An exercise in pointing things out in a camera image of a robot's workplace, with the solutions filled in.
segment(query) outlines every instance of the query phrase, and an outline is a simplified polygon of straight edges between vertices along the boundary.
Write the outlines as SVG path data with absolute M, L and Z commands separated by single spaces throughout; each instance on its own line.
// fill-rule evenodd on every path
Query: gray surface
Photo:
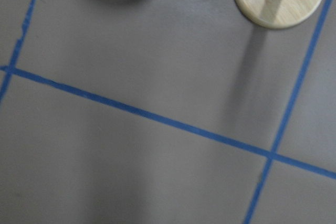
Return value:
M 0 65 L 29 3 L 1 1 Z M 233 0 L 38 0 L 18 67 L 269 149 L 319 13 L 267 31 Z M 335 14 L 280 152 L 336 171 Z M 0 146 L 1 224 L 239 224 L 265 161 L 19 77 Z M 253 222 L 333 223 L 335 191 L 275 163 Z
M 264 159 L 14 77 L 0 223 L 241 223 Z
M 18 67 L 270 149 L 318 13 L 270 31 L 233 0 L 45 0 Z
M 280 152 L 336 172 L 335 17 L 334 0 Z
M 30 0 L 0 0 L 0 66 L 8 64 L 16 42 L 22 34 L 21 24 Z
M 252 223 L 335 223 L 335 188 L 336 180 L 275 163 Z

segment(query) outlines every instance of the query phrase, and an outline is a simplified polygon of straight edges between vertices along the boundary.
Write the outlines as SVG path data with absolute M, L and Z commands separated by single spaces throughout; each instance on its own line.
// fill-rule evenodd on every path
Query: gray floor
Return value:
M 6 67 L 29 1 L 0 0 L 0 223 L 236 224 L 259 182 L 250 223 L 336 222 L 335 0 L 265 180 L 324 5 L 274 31 L 233 0 L 36 0 Z

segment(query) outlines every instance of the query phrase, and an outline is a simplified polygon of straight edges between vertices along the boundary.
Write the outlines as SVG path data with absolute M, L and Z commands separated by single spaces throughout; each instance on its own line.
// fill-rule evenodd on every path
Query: blue tape line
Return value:
M 35 3 L 36 3 L 36 0 L 31 0 L 30 1 L 28 11 L 27 11 L 25 19 L 22 23 L 22 35 L 21 35 L 20 39 L 18 39 L 16 41 L 12 56 L 9 60 L 8 69 L 6 71 L 5 78 L 4 78 L 4 80 L 2 82 L 2 85 L 1 85 L 1 88 L 0 88 L 0 104 L 2 102 L 2 99 L 3 99 L 7 89 L 8 89 L 10 79 L 12 77 L 11 70 L 13 68 L 15 68 L 15 66 L 16 66 L 18 57 L 19 57 L 21 49 L 22 49 L 22 45 L 25 41 L 28 29 L 29 29 L 30 21 L 31 21 L 31 16 L 33 14 L 33 10 L 34 10 L 34 7 L 35 7 Z
M 319 37 L 320 37 L 321 31 L 322 31 L 325 19 L 327 18 L 327 14 L 328 14 L 328 11 L 330 9 L 331 3 L 332 3 L 332 0 L 325 0 L 325 3 L 323 5 L 321 14 L 319 16 L 318 22 L 317 22 L 315 30 L 314 30 L 314 33 L 313 33 L 312 38 L 310 40 L 310 44 L 309 44 L 306 56 L 303 60 L 300 72 L 298 74 L 297 81 L 296 81 L 295 86 L 292 90 L 292 94 L 289 98 L 285 113 L 282 117 L 278 132 L 277 132 L 275 140 L 273 142 L 273 145 L 272 145 L 272 148 L 271 148 L 271 157 L 269 157 L 268 160 L 266 161 L 266 165 L 265 165 L 265 167 L 263 169 L 263 173 L 261 175 L 261 180 L 260 180 L 260 182 L 258 183 L 258 185 L 255 189 L 255 192 L 253 194 L 253 197 L 252 197 L 252 200 L 250 202 L 249 208 L 248 208 L 247 213 L 245 215 L 244 224 L 249 224 L 251 222 L 251 219 L 252 219 L 253 214 L 255 212 L 256 206 L 257 206 L 259 198 L 260 198 L 260 193 L 262 192 L 262 190 L 264 188 L 264 185 L 265 185 L 265 182 L 267 180 L 267 177 L 269 175 L 269 171 L 270 171 L 271 166 L 272 166 L 273 158 L 276 157 L 275 154 L 276 154 L 276 152 L 279 148 L 279 145 L 281 143 L 281 140 L 282 140 L 282 137 L 284 135 L 285 129 L 286 129 L 287 124 L 289 122 L 289 118 L 291 116 L 291 113 L 293 111 L 295 102 L 297 100 L 299 91 L 302 87 L 304 77 L 306 76 L 306 73 L 307 73 L 307 70 L 308 70 L 308 67 L 309 67 L 309 63 L 310 63 L 310 61 L 312 59 L 312 56 L 315 52 L 315 48 L 316 48 L 317 42 L 319 40 Z
M 209 131 L 206 131 L 206 130 L 203 130 L 203 129 L 200 129 L 200 128 L 197 128 L 197 127 L 194 127 L 194 126 L 186 124 L 186 123 L 182 123 L 182 122 L 179 122 L 179 121 L 176 121 L 176 120 L 173 120 L 173 119 L 170 119 L 170 118 L 166 118 L 166 117 L 158 115 L 158 114 L 151 113 L 151 112 L 146 111 L 146 110 L 142 110 L 142 109 L 127 105 L 125 103 L 121 103 L 121 102 L 118 102 L 118 101 L 115 101 L 115 100 L 112 100 L 112 99 L 102 97 L 102 96 L 97 95 L 97 94 L 93 94 L 93 93 L 90 93 L 90 92 L 87 92 L 87 91 L 84 91 L 84 90 L 81 90 L 81 89 L 77 89 L 77 88 L 71 87 L 71 86 L 66 85 L 66 84 L 54 82 L 54 81 L 48 80 L 46 78 L 43 78 L 43 77 L 38 76 L 38 75 L 33 74 L 33 73 L 29 73 L 29 72 L 24 71 L 24 70 L 14 69 L 13 74 L 15 74 L 17 76 L 20 76 L 20 77 L 23 77 L 23 78 L 26 78 L 26 79 L 29 79 L 29 80 L 32 80 L 32 81 L 35 81 L 35 82 L 38 82 L 38 83 L 47 84 L 47 85 L 52 86 L 56 89 L 66 91 L 68 93 L 75 94 L 75 95 L 78 95 L 80 97 L 84 97 L 84 98 L 87 98 L 89 100 L 99 102 L 99 103 L 102 103 L 102 104 L 105 104 L 105 105 L 108 105 L 108 106 L 111 106 L 111 107 L 114 107 L 114 108 L 117 108 L 117 109 L 120 109 L 120 110 L 124 110 L 124 111 L 130 112 L 132 114 L 136 114 L 136 115 L 142 116 L 144 118 L 154 120 L 154 121 L 172 126 L 174 128 L 183 130 L 183 131 L 188 131 L 190 133 L 193 133 L 193 134 L 196 134 L 196 135 L 199 135 L 199 136 L 203 136 L 203 137 L 206 137 L 206 138 L 209 138 L 209 139 L 212 139 L 212 140 L 215 140 L 215 141 L 218 141 L 218 142 L 221 142 L 221 143 L 224 143 L 224 144 L 227 144 L 227 145 L 230 145 L 230 146 L 233 146 L 233 147 L 236 147 L 236 148 L 254 153 L 254 154 L 258 154 L 258 155 L 261 155 L 261 156 L 264 156 L 264 157 L 269 156 L 269 151 L 264 150 L 262 148 L 255 147 L 253 145 L 249 145 L 249 144 L 234 140 L 234 139 L 229 138 L 229 137 L 221 136 L 221 135 L 218 135 L 218 134 L 215 134 L 215 133 L 212 133 L 212 132 L 209 132 Z
M 27 72 L 27 71 L 24 71 L 24 70 L 14 69 L 13 74 L 17 75 L 17 76 L 20 76 L 22 78 L 31 80 L 31 81 L 35 81 L 37 83 L 49 85 L 53 88 L 56 88 L 58 90 L 61 90 L 61 91 L 67 92 L 67 93 L 71 93 L 71 94 L 74 94 L 74 95 L 77 95 L 77 96 L 80 96 L 80 97 L 83 97 L 83 98 L 86 98 L 86 99 L 89 99 L 89 100 L 92 100 L 92 101 L 95 101 L 95 102 L 98 102 L 98 103 L 102 103 L 102 104 L 114 107 L 116 109 L 122 109 L 124 111 L 130 112 L 130 113 L 133 113 L 133 114 L 136 114 L 136 115 L 139 115 L 139 116 L 144 116 L 144 117 L 146 117 L 150 120 L 154 120 L 154 121 L 157 121 L 157 122 L 160 122 L 160 123 L 162 123 L 163 120 L 167 120 L 167 122 L 176 123 L 176 125 L 173 125 L 171 123 L 165 123 L 169 126 L 178 128 L 178 129 L 183 130 L 183 131 L 188 131 L 190 133 L 193 133 L 193 134 L 196 134 L 196 135 L 199 135 L 199 136 L 203 136 L 203 137 L 209 138 L 211 140 L 216 140 L 216 141 L 224 143 L 224 144 L 229 144 L 225 140 L 230 140 L 230 141 L 232 141 L 233 144 L 229 144 L 229 145 L 231 145 L 233 147 L 237 147 L 236 146 L 237 144 L 239 144 L 239 145 L 242 144 L 242 146 L 246 145 L 245 143 L 242 143 L 240 141 L 233 140 L 231 138 L 227 138 L 227 137 L 224 137 L 224 136 L 220 136 L 218 134 L 215 134 L 215 133 L 212 133 L 212 132 L 209 132 L 209 131 L 206 131 L 206 130 L 202 130 L 202 129 L 199 129 L 197 127 L 194 127 L 194 126 L 191 126 L 191 125 L 188 125 L 188 124 L 185 124 L 185 123 L 181 123 L 181 122 L 178 122 L 178 121 L 175 121 L 175 120 L 172 120 L 172 119 L 168 119 L 168 118 L 165 118 L 163 116 L 156 115 L 156 114 L 153 114 L 151 112 L 141 110 L 141 109 L 138 109 L 138 108 L 135 108 L 135 107 L 132 107 L 132 106 L 129 106 L 129 105 L 126 105 L 126 104 L 108 99 L 108 98 L 104 98 L 104 97 L 101 97 L 99 95 L 92 94 L 90 92 L 83 91 L 83 90 L 71 87 L 69 85 L 66 85 L 66 84 L 57 83 L 57 82 L 51 81 L 49 79 L 46 79 L 44 77 L 38 76 L 36 74 L 30 73 L 30 72 Z M 188 126 L 188 128 L 191 129 L 191 130 L 185 129 L 183 127 L 184 125 Z M 323 169 L 323 168 L 318 167 L 318 166 L 310 165 L 310 164 L 307 164 L 305 162 L 302 162 L 302 161 L 299 161 L 299 160 L 296 160 L 296 159 L 293 159 L 293 158 L 290 158 L 290 157 L 282 156 L 282 155 L 279 155 L 279 154 L 272 155 L 271 152 L 266 151 L 266 150 L 261 149 L 261 148 L 258 148 L 258 147 L 254 147 L 254 146 L 250 146 L 250 147 L 253 147 L 254 150 L 255 150 L 255 151 L 250 151 L 250 152 L 253 152 L 257 155 L 267 157 L 267 158 L 269 158 L 269 160 L 274 159 L 274 160 L 277 160 L 281 163 L 285 163 L 285 164 L 288 164 L 290 166 L 295 166 L 295 167 L 301 168 L 303 170 L 307 170 L 309 172 L 322 175 L 324 177 L 329 177 L 329 178 L 332 178 L 332 179 L 336 179 L 336 173 L 335 172 Z
M 301 168 L 303 170 L 307 170 L 307 171 L 312 172 L 312 173 L 319 174 L 319 175 L 324 176 L 324 177 L 336 179 L 336 173 L 335 172 L 332 172 L 332 171 L 327 170 L 327 169 L 323 169 L 323 168 L 318 167 L 318 166 L 310 165 L 310 164 L 307 164 L 307 163 L 302 162 L 302 161 L 298 161 L 298 160 L 290 158 L 290 157 L 285 157 L 285 156 L 276 154 L 274 156 L 274 160 L 277 160 L 279 162 L 282 162 L 282 163 L 285 163 L 285 164 L 288 164 L 288 165 L 291 165 L 291 166 L 295 166 L 297 168 Z

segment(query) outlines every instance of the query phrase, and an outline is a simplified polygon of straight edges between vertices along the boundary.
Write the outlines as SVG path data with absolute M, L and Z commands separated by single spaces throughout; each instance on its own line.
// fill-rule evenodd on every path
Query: concrete floor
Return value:
M 336 0 L 30 1 L 0 0 L 0 223 L 335 222 Z

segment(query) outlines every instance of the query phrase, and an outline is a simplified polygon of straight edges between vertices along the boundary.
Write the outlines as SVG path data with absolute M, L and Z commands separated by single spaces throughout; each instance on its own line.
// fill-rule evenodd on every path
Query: blue tape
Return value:
M 273 142 L 273 145 L 272 145 L 272 148 L 271 148 L 272 156 L 270 158 L 268 158 L 268 160 L 266 161 L 266 165 L 265 165 L 265 167 L 263 169 L 263 172 L 262 172 L 262 175 L 261 175 L 261 180 L 260 180 L 260 182 L 258 183 L 258 185 L 255 189 L 255 192 L 254 192 L 253 197 L 251 199 L 249 208 L 248 208 L 247 213 L 245 215 L 244 224 L 249 224 L 251 222 L 251 219 L 253 217 L 253 214 L 255 212 L 256 206 L 257 206 L 259 198 L 260 198 L 260 193 L 262 192 L 262 190 L 264 188 L 264 185 L 265 185 L 265 182 L 267 180 L 269 171 L 271 169 L 273 158 L 275 158 L 275 157 L 279 158 L 280 157 L 280 156 L 276 156 L 275 154 L 276 154 L 276 152 L 279 148 L 279 145 L 281 143 L 281 140 L 282 140 L 282 137 L 284 135 L 285 129 L 286 129 L 287 124 L 289 122 L 290 115 L 293 111 L 295 102 L 298 98 L 299 91 L 302 87 L 304 77 L 306 76 L 306 73 L 307 73 L 307 70 L 308 70 L 308 67 L 309 67 L 309 63 L 310 63 L 310 61 L 312 59 L 312 56 L 315 52 L 315 48 L 316 48 L 317 42 L 319 40 L 319 37 L 320 37 L 321 31 L 322 31 L 325 19 L 327 18 L 327 14 L 328 14 L 328 11 L 330 9 L 331 3 L 332 3 L 332 0 L 325 0 L 325 3 L 323 5 L 321 14 L 319 16 L 318 22 L 317 22 L 315 30 L 314 30 L 314 33 L 313 33 L 312 38 L 310 40 L 310 44 L 309 44 L 306 56 L 303 60 L 300 72 L 298 74 L 297 81 L 296 81 L 295 86 L 292 90 L 292 93 L 291 93 L 291 96 L 289 98 L 285 113 L 282 117 L 278 132 L 277 132 L 275 140 Z M 296 166 L 298 166 L 298 167 L 301 166 L 301 168 L 302 168 L 304 163 L 295 162 L 295 164 L 296 164 Z M 321 170 L 314 169 L 313 166 L 306 166 L 305 165 L 304 167 L 312 169 L 312 171 L 314 171 L 314 172 L 323 173 Z
M 6 75 L 5 75 L 5 78 L 4 78 L 4 80 L 2 82 L 2 85 L 1 85 L 1 88 L 0 88 L 0 104 L 2 102 L 3 97 L 6 94 L 7 89 L 8 89 L 10 79 L 12 77 L 11 71 L 16 66 L 17 60 L 19 58 L 19 55 L 20 55 L 20 52 L 21 52 L 21 49 L 22 49 L 22 45 L 25 41 L 28 29 L 29 29 L 30 21 L 31 21 L 31 16 L 32 16 L 33 11 L 34 11 L 35 3 L 36 3 L 36 0 L 31 0 L 30 1 L 28 11 L 27 11 L 25 19 L 22 23 L 22 35 L 21 35 L 20 39 L 18 39 L 16 41 L 12 56 L 9 60 L 9 65 L 8 65 L 8 68 L 7 68 L 7 71 L 6 71 Z
M 188 131 L 190 133 L 193 133 L 193 134 L 196 134 L 196 135 L 199 135 L 199 136 L 203 136 L 203 137 L 206 137 L 206 138 L 209 138 L 209 139 L 212 139 L 212 140 L 215 140 L 215 141 L 218 141 L 218 142 L 221 142 L 221 143 L 224 143 L 224 144 L 227 144 L 227 145 L 230 145 L 230 146 L 233 146 L 233 147 L 236 147 L 236 148 L 254 153 L 254 154 L 258 154 L 258 155 L 261 155 L 261 156 L 264 156 L 264 157 L 269 156 L 269 151 L 264 150 L 262 148 L 255 147 L 253 145 L 249 145 L 249 144 L 234 140 L 234 139 L 229 138 L 229 137 L 221 136 L 221 135 L 218 135 L 218 134 L 215 134 L 215 133 L 212 133 L 212 132 L 209 132 L 209 131 L 206 131 L 206 130 L 203 130 L 203 129 L 200 129 L 200 128 L 197 128 L 197 127 L 194 127 L 194 126 L 186 124 L 186 123 L 182 123 L 182 122 L 179 122 L 179 121 L 176 121 L 176 120 L 173 120 L 173 119 L 170 119 L 170 118 L 166 118 L 166 117 L 158 115 L 158 114 L 151 113 L 151 112 L 146 111 L 146 110 L 142 110 L 142 109 L 127 105 L 127 104 L 122 103 L 122 102 L 118 102 L 118 101 L 115 101 L 115 100 L 112 100 L 112 99 L 102 97 L 102 96 L 97 95 L 97 94 L 93 94 L 93 93 L 90 93 L 90 92 L 87 92 L 87 91 L 84 91 L 84 90 L 81 90 L 81 89 L 77 89 L 77 88 L 71 87 L 71 86 L 66 85 L 66 84 L 54 82 L 54 81 L 48 80 L 46 78 L 43 78 L 43 77 L 38 76 L 38 75 L 33 74 L 33 73 L 29 73 L 29 72 L 24 71 L 24 70 L 14 69 L 13 74 L 15 74 L 17 76 L 20 76 L 20 77 L 23 77 L 23 78 L 26 78 L 26 79 L 29 79 L 29 80 L 32 80 L 32 81 L 35 81 L 35 82 L 38 82 L 38 83 L 47 84 L 47 85 L 52 86 L 56 89 L 66 91 L 68 93 L 75 94 L 75 95 L 78 95 L 80 97 L 84 97 L 84 98 L 87 98 L 89 100 L 99 102 L 99 103 L 102 103 L 102 104 L 105 104 L 105 105 L 108 105 L 108 106 L 111 106 L 111 107 L 114 107 L 114 108 L 117 108 L 117 109 L 120 109 L 120 110 L 124 110 L 124 111 L 130 112 L 132 114 L 139 115 L 139 116 L 142 116 L 144 118 L 148 118 L 150 120 L 154 120 L 154 121 L 172 126 L 174 128 L 183 130 L 183 131 Z
M 336 179 L 336 173 L 335 172 L 332 172 L 332 171 L 327 170 L 327 169 L 320 168 L 318 166 L 310 165 L 310 164 L 307 164 L 307 163 L 302 162 L 302 161 L 298 161 L 298 160 L 290 158 L 290 157 L 285 157 L 285 156 L 276 154 L 274 156 L 274 160 L 277 160 L 281 163 L 285 163 L 285 164 L 288 164 L 288 165 L 291 165 L 291 166 L 295 166 L 297 168 L 301 168 L 303 170 L 307 170 L 307 171 L 312 172 L 312 173 L 319 174 L 319 175 L 324 176 L 324 177 Z
M 4 68 L 0 68 L 0 70 L 6 71 L 6 66 L 4 66 Z M 66 84 L 54 82 L 52 80 L 46 79 L 44 77 L 38 76 L 36 74 L 30 73 L 24 70 L 14 69 L 13 74 L 16 76 L 20 76 L 22 78 L 37 82 L 37 83 L 49 85 L 53 88 L 56 88 L 58 90 L 61 90 L 67 93 L 71 93 L 71 94 L 74 94 L 74 95 L 77 95 L 77 96 L 80 96 L 80 97 L 83 97 L 83 98 L 86 98 L 86 99 L 89 99 L 89 100 L 92 100 L 98 103 L 102 103 L 102 104 L 114 107 L 116 109 L 122 109 L 129 113 L 133 113 L 133 114 L 136 114 L 142 117 L 146 117 L 150 120 L 164 123 L 166 125 L 175 127 L 183 131 L 188 131 L 190 133 L 193 133 L 193 134 L 196 134 L 196 135 L 199 135 L 199 136 L 211 139 L 211 140 L 215 140 L 215 141 L 218 141 L 224 144 L 228 144 L 233 147 L 243 149 L 245 151 L 255 153 L 257 155 L 268 158 L 268 160 L 274 159 L 281 163 L 288 164 L 290 166 L 295 166 L 295 167 L 301 168 L 303 170 L 307 170 L 312 173 L 316 173 L 316 174 L 319 174 L 325 177 L 336 179 L 336 173 L 330 170 L 326 170 L 318 166 L 313 166 L 313 165 L 307 164 L 305 162 L 302 162 L 302 161 L 299 161 L 299 160 L 296 160 L 290 157 L 282 156 L 279 154 L 272 154 L 271 152 L 267 150 L 264 150 L 264 149 L 261 149 L 255 146 L 251 146 L 251 145 L 242 143 L 240 141 L 237 141 L 237 140 L 234 140 L 228 137 L 224 137 L 224 136 L 221 136 L 221 135 L 218 135 L 218 134 L 206 131 L 206 130 L 202 130 L 200 128 L 197 128 L 197 127 L 185 124 L 185 123 L 181 123 L 181 122 L 169 119 L 169 118 L 165 118 L 163 116 L 160 116 L 160 115 L 157 115 L 157 114 L 145 111 L 145 110 L 141 110 L 141 109 L 126 105 L 121 102 L 117 102 L 115 100 L 104 98 L 97 94 L 83 91 L 83 90 L 71 87 L 69 85 L 66 85 Z

